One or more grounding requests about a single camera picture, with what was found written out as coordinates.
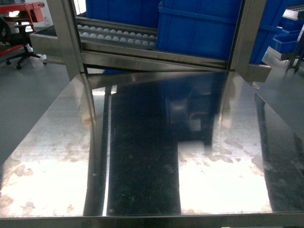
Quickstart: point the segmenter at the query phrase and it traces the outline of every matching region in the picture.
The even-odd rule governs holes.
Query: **white roller ball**
[[[105,37],[104,37],[104,35],[98,35],[98,37],[97,37],[98,39],[104,39]]]
[[[82,34],[82,36],[83,36],[83,37],[89,37],[89,34],[88,34],[87,32],[84,32],[84,33]]]
[[[105,40],[112,40],[112,37],[106,36],[104,39],[105,39]]]
[[[92,34],[90,35],[90,38],[97,38],[97,36],[96,36],[95,33],[92,33]]]

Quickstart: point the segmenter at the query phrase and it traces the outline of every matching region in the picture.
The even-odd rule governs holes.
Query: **scratch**
[[[301,171],[299,170],[298,167],[296,167],[296,169],[299,171],[299,173],[301,174],[302,178],[304,178],[303,174],[301,173]]]
[[[160,158],[161,154],[162,154],[162,153],[160,153],[160,154],[158,155],[157,159],[155,159],[156,161]]]

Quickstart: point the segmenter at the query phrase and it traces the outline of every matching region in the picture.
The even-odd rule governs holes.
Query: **reflective metal surface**
[[[93,118],[85,76],[76,77],[6,160],[0,216],[81,216]]]
[[[5,162],[0,216],[304,225],[303,143],[284,121],[237,73],[160,74],[74,78]]]
[[[271,47],[267,48],[267,52],[279,60],[288,60],[292,56],[292,53],[282,54],[282,53],[278,52],[277,50],[274,50]]]

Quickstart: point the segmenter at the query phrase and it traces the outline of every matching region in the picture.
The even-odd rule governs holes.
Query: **gray floor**
[[[304,139],[304,71],[286,74],[287,62],[270,54],[264,61],[272,71],[256,91]],[[44,66],[31,58],[17,70],[16,62],[0,63],[0,165],[69,83],[63,65]]]
[[[0,63],[0,166],[69,83],[64,65]]]

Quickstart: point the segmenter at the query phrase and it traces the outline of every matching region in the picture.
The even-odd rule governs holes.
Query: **stacked blue bins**
[[[86,0],[86,16],[150,28],[158,26],[160,0]]]
[[[304,0],[289,0],[288,6],[304,5]]]
[[[273,38],[272,48],[281,54],[292,53],[297,44],[299,33],[291,33],[287,35],[280,35]]]
[[[163,0],[157,48],[181,54],[228,60],[242,0]],[[259,64],[288,0],[268,0],[250,63]]]

